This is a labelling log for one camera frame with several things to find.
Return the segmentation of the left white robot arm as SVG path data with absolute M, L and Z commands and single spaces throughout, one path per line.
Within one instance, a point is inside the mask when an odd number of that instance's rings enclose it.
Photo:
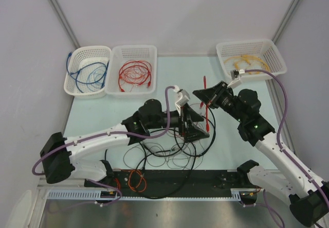
M 196 126 L 202 121 L 204 118 L 188 104 L 181 111 L 164 112 L 159 100 L 149 99 L 132 116 L 102 132 L 72 138 L 54 133 L 40 152 L 46 182 L 56 184 L 81 178 L 107 187 L 114 180 L 109 162 L 89 161 L 86 156 L 150 139 L 151 132 L 157 129 L 178 129 L 185 143 L 206 139 L 209 133 Z

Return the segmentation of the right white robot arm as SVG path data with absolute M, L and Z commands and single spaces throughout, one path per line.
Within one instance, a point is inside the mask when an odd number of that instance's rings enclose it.
M 249 160 L 237 174 L 242 187 L 259 186 L 289 206 L 292 215 L 306 227 L 315 225 L 328 214 L 328 182 L 309 169 L 280 140 L 274 127 L 260 114 L 261 102 L 256 91 L 242 89 L 237 95 L 225 82 L 193 91 L 211 109 L 221 108 L 239 122 L 242 140 L 264 154 L 284 175 L 278 177 Z

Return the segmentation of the right white plastic basket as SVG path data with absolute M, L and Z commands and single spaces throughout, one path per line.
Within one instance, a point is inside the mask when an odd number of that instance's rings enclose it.
M 275 76 L 285 74 L 287 66 L 272 40 L 242 40 L 216 45 L 216 52 L 226 82 L 231 82 L 230 72 L 240 69 L 262 69 Z

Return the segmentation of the white plastic basket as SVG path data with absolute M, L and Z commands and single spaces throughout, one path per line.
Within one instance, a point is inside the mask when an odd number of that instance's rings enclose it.
M 226 82 L 231 82 L 230 72 L 240 69 L 262 69 L 275 76 L 285 74 L 287 66 L 272 40 L 242 40 L 216 45 L 216 52 Z
M 110 66 L 111 49 L 85 46 L 66 58 L 64 91 L 75 98 L 96 99 L 105 96 L 105 80 Z
M 120 45 L 112 49 L 104 91 L 119 98 L 147 97 L 155 92 L 157 48 Z

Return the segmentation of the middle white plastic basket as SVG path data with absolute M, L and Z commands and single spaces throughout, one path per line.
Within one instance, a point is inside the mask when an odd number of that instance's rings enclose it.
M 155 92 L 157 48 L 120 45 L 112 49 L 104 91 L 119 98 L 147 97 Z

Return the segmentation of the left white plastic basket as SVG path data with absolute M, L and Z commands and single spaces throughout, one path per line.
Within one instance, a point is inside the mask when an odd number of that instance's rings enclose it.
M 64 91 L 75 98 L 96 99 L 105 96 L 105 80 L 110 66 L 111 49 L 85 46 L 66 58 Z

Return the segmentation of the black mounting base plate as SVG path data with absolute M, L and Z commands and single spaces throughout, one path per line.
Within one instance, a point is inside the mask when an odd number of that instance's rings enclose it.
M 85 187 L 117 187 L 124 197 L 215 198 L 229 197 L 231 190 L 257 189 L 247 177 L 227 170 L 145 170 L 144 176 L 130 170 L 117 170 L 98 184 L 85 181 Z

